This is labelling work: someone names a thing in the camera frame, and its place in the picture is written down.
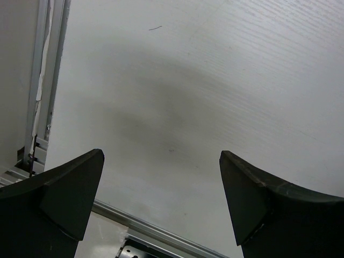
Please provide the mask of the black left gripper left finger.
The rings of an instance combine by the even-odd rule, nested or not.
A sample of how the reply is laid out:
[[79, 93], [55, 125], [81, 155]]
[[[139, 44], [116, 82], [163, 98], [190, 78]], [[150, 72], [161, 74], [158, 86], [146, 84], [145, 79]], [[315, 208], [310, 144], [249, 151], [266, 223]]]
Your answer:
[[1, 257], [74, 257], [104, 165], [93, 149], [1, 188]]

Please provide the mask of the aluminium frame rail left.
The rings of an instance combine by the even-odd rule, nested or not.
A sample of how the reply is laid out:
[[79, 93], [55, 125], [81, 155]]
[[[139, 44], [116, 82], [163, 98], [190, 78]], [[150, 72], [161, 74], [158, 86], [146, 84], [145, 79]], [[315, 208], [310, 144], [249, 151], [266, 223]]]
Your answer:
[[39, 1], [20, 168], [44, 172], [70, 1]]

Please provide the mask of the aluminium frame rail front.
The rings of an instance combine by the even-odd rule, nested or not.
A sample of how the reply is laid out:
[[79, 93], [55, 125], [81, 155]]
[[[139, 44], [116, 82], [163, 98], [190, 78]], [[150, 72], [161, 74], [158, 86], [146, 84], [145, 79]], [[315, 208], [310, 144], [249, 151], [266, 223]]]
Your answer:
[[94, 201], [92, 211], [126, 226], [128, 239], [170, 257], [225, 257], [99, 200]]

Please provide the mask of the aluminium frame rail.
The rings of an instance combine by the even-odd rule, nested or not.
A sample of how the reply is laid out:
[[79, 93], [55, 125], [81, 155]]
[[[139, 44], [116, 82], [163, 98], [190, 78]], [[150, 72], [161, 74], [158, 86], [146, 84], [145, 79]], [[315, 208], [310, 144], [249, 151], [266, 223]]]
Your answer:
[[99, 200], [94, 201], [92, 211], [126, 226], [128, 239], [170, 257], [225, 257]]
[[70, 1], [39, 1], [20, 168], [44, 172]]

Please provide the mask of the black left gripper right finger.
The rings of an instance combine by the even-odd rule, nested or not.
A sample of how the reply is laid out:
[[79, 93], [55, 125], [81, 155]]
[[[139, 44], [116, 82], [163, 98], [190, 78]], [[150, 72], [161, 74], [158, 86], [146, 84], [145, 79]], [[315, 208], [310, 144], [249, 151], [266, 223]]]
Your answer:
[[219, 165], [244, 257], [343, 257], [343, 198], [290, 183], [227, 150]]

